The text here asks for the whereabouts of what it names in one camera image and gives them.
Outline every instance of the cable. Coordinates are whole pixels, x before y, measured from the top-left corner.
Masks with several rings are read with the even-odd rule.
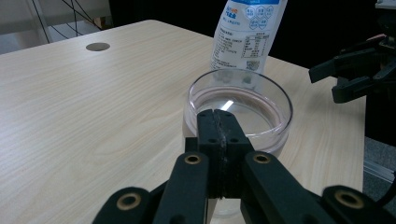
[[[40,17],[40,15],[38,14],[38,10],[37,10],[37,7],[36,7],[36,6],[35,6],[35,13],[37,13],[37,17],[38,17],[38,19],[40,20],[41,28],[43,28],[44,35],[46,35],[46,38],[47,38],[47,42],[50,43],[49,37],[47,36],[46,29],[44,29],[43,21],[41,20],[41,17]]]
[[[67,4],[70,8],[72,8],[72,6],[70,6],[68,3],[66,3],[64,0],[62,0],[65,4]],[[98,25],[96,25],[93,21],[90,21],[87,17],[85,17],[84,15],[82,15],[81,13],[79,13],[77,10],[74,10],[79,16],[81,16],[82,18],[84,18],[86,21],[89,21],[92,25],[94,25],[96,28],[98,28],[100,31],[102,31],[103,29],[100,28]]]
[[[378,201],[376,201],[376,204],[378,204],[378,206],[380,207],[392,201],[392,199],[396,196],[396,171],[393,172],[393,175],[395,176],[395,178],[393,179],[393,183],[390,185],[387,193]]]
[[[61,32],[59,32],[55,27],[51,26],[52,29],[54,29],[56,32],[58,32],[58,34],[60,34],[61,36],[63,36],[64,38],[68,39],[67,36],[63,35]]]
[[[76,36],[78,36],[78,31],[77,31],[77,17],[76,17],[76,10],[74,9],[74,4],[73,4],[73,0],[70,1],[72,3],[72,8],[73,8],[73,13],[75,15],[75,27],[76,27]]]
[[[69,23],[67,23],[66,24],[68,27],[70,27],[70,29],[72,29],[72,30],[74,30],[74,31],[76,31],[71,25],[69,25]]]
[[[93,21],[93,19],[88,15],[88,13],[84,10],[84,8],[82,8],[82,6],[79,4],[79,2],[77,0],[75,0],[77,5],[79,6],[79,8],[81,8],[81,10],[84,12],[84,14],[90,18],[91,21]]]

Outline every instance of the floor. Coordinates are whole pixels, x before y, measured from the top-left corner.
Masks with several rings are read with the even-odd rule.
[[[77,23],[77,32],[75,26],[74,22],[70,22],[50,27],[52,40],[62,41],[99,31],[97,27],[86,21]],[[14,35],[0,35],[0,54],[20,49]],[[363,193],[376,201],[386,193],[394,178],[392,172],[396,171],[396,147],[366,137],[364,155]],[[385,208],[396,217],[396,199],[388,203]]]

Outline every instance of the wooden table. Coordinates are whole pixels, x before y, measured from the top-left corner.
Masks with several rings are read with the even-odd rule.
[[[110,48],[86,49],[96,42]],[[211,37],[143,21],[0,55],[1,223],[91,223],[117,190],[167,180],[211,49]],[[364,97],[337,105],[335,79],[311,84],[307,69],[271,57],[264,74],[294,106],[281,162],[316,194],[361,190]]]

